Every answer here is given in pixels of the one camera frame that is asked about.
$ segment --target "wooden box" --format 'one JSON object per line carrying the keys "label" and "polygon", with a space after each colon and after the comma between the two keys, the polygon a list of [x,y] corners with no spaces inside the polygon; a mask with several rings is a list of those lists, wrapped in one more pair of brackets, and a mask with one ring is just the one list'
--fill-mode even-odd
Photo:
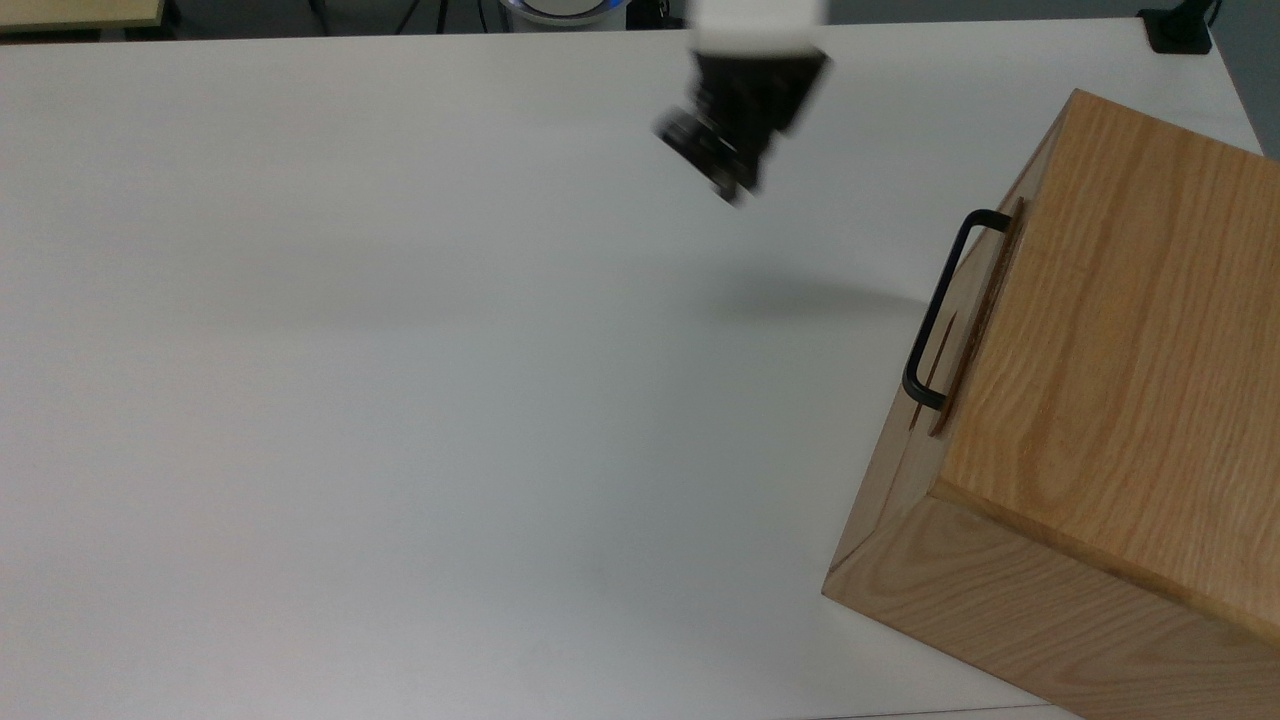
{"label": "wooden box", "polygon": [[1091,720],[1280,719],[1280,165],[1076,92],[970,219],[824,594]]}

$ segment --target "wooden drawer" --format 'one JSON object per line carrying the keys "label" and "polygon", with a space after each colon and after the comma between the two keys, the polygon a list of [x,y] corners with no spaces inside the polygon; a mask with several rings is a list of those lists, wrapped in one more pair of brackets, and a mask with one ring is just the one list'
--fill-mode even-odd
{"label": "wooden drawer", "polygon": [[[983,229],[969,247],[942,299],[938,320],[924,345],[922,379],[931,388],[947,391],[951,406],[963,389],[959,379],[968,369],[972,354],[980,343],[979,320],[995,310],[1004,282],[1002,266],[1016,251],[1023,218],[1029,209],[1048,163],[1061,118],[1041,141],[1018,181],[997,206],[1015,219],[1007,233]],[[942,411],[924,407],[899,387],[884,429],[872,455],[858,500],[840,538],[831,570],[849,560],[877,527],[899,518],[913,507],[938,474],[951,434],[942,423]]]}
{"label": "wooden drawer", "polygon": [[1076,92],[1020,200],[824,594],[1091,720],[1280,717],[1280,165]]}

